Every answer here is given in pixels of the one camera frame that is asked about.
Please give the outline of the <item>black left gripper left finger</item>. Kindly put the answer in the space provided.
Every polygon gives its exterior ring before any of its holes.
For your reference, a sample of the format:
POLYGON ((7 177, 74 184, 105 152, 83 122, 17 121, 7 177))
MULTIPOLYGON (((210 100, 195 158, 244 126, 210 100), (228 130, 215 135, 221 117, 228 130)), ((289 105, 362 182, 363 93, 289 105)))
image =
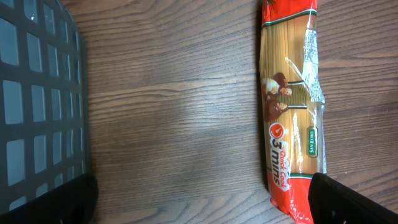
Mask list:
POLYGON ((98 182, 95 176, 83 174, 1 215, 1 224, 91 223, 98 196, 98 182))

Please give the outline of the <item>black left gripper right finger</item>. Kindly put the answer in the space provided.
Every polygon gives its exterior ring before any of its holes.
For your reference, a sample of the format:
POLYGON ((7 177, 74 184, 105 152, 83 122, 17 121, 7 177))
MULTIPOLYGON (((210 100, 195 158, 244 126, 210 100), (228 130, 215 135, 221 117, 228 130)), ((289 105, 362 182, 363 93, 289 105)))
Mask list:
POLYGON ((315 224, 397 224, 396 213, 319 172, 312 177, 308 202, 315 224))

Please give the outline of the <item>orange spaghetti packet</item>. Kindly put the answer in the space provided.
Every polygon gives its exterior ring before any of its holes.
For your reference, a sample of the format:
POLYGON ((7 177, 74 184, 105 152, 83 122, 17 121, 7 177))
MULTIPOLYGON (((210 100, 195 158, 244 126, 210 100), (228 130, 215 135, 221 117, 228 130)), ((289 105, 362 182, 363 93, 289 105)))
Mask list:
POLYGON ((266 1, 259 58, 272 204, 296 223, 312 223, 315 173, 326 172, 325 97, 318 79, 317 0, 266 1))

